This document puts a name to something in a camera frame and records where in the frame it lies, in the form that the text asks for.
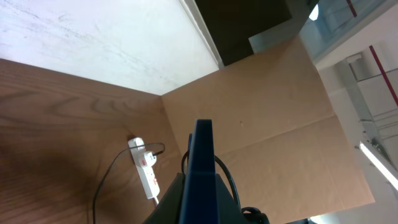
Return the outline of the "blue screen smartphone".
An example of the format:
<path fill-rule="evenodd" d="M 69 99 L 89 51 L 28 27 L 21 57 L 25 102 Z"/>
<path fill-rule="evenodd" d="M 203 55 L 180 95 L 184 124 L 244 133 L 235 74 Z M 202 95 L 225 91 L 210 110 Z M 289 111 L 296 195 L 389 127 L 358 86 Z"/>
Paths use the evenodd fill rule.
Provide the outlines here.
<path fill-rule="evenodd" d="M 190 138 L 180 223 L 219 222 L 213 130 L 210 119 L 198 119 Z"/>

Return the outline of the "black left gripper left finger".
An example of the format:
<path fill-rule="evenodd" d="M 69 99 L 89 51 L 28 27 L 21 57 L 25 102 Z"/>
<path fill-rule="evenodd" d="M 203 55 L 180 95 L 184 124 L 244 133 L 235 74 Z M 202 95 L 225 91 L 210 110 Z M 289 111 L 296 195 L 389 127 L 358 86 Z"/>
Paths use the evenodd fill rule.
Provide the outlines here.
<path fill-rule="evenodd" d="M 185 175 L 178 173 L 144 224 L 177 224 L 180 218 Z"/>

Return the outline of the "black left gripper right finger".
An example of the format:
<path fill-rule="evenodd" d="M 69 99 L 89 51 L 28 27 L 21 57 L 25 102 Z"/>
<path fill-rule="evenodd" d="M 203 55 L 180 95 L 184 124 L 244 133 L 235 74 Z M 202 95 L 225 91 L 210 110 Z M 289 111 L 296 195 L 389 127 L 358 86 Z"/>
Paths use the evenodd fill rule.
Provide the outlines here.
<path fill-rule="evenodd" d="M 216 195 L 220 224 L 248 223 L 219 174 L 216 174 Z"/>

